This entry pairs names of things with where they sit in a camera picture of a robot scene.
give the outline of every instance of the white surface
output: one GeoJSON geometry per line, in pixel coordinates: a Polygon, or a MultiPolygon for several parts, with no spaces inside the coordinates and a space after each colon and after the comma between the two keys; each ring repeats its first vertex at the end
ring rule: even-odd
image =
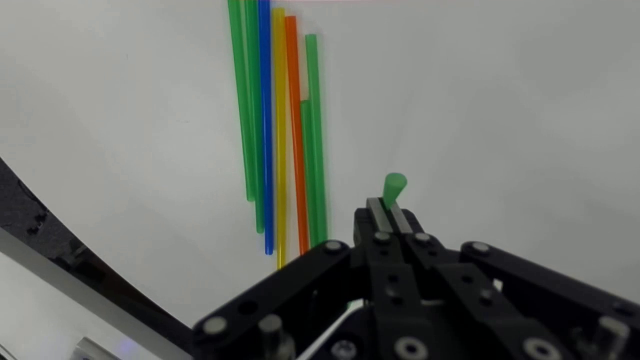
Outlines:
{"type": "MultiPolygon", "coordinates": [[[[401,206],[446,245],[495,241],[640,300],[640,3],[290,9],[321,40],[333,239],[401,170],[401,206]]],[[[241,196],[223,3],[3,0],[0,125],[2,158],[186,325],[272,271],[241,196]]],[[[0,342],[28,330],[11,314],[0,342]]],[[[50,321],[41,339],[85,330],[50,321]]]]}

